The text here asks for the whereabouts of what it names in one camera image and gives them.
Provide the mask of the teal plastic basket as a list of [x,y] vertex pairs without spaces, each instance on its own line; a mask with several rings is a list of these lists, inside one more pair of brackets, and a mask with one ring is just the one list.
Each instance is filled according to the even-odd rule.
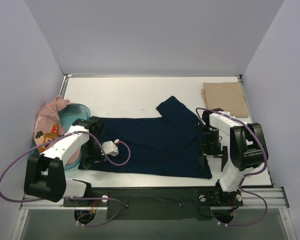
[[76,106],[68,106],[66,109],[60,111],[59,116],[62,125],[65,126],[65,130],[67,132],[75,120],[89,120],[91,113],[85,105],[76,103]]

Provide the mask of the pink graphic t-shirt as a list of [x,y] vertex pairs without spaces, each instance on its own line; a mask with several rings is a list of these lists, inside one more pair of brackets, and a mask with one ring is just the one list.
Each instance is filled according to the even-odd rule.
[[59,115],[66,107],[76,107],[74,102],[63,99],[61,95],[47,102],[39,111],[34,125],[33,140],[36,146],[48,143],[67,131]]

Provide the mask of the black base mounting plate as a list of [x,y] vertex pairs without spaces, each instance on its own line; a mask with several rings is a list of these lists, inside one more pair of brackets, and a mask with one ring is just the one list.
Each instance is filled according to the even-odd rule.
[[76,210],[89,223],[98,210],[115,220],[230,219],[243,206],[240,191],[222,193],[216,186],[155,188],[91,188],[83,200],[65,199],[63,206]]

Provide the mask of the folded tan t-shirt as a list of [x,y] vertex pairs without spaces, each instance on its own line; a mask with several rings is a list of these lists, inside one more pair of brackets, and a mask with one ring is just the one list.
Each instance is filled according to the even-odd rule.
[[204,82],[201,96],[207,109],[222,109],[237,118],[249,117],[245,95],[239,82]]

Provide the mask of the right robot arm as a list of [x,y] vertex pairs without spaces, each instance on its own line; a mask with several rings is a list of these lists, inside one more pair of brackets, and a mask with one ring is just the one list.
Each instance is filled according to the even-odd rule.
[[209,206],[241,206],[240,187],[244,180],[267,168],[269,153],[259,123],[242,121],[221,108],[202,108],[199,127],[205,138],[200,144],[198,159],[203,164],[207,157],[221,159],[222,177],[215,186],[199,193]]

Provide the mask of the navy blue t-shirt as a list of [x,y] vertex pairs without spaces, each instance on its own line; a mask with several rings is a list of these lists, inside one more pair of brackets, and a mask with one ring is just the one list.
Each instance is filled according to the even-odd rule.
[[136,173],[169,177],[211,179],[208,162],[202,172],[197,155],[205,134],[198,117],[174,96],[156,107],[155,118],[101,118],[105,130],[98,137],[107,142],[116,139],[119,154],[94,171]]

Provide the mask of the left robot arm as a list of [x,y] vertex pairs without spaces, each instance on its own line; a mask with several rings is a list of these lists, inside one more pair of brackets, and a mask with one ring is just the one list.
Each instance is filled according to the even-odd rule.
[[32,154],[27,160],[24,193],[55,203],[62,198],[75,198],[81,206],[88,206],[93,200],[93,193],[87,190],[89,183],[66,179],[65,165],[78,150],[83,167],[104,163],[106,158],[94,140],[104,129],[98,117],[77,119],[53,146],[41,154]]

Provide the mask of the aluminium front rail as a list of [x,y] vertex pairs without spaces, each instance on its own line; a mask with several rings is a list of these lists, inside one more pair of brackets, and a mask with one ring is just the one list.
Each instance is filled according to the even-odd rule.
[[[244,208],[261,209],[264,207],[264,203],[267,203],[269,209],[288,209],[290,207],[288,198],[284,188],[244,188],[241,193],[242,203]],[[94,203],[93,200],[82,201],[75,203],[70,201],[65,203],[63,199],[58,202],[52,202],[49,200],[28,201],[21,203],[21,209],[58,209],[68,208],[75,210],[88,210]]]

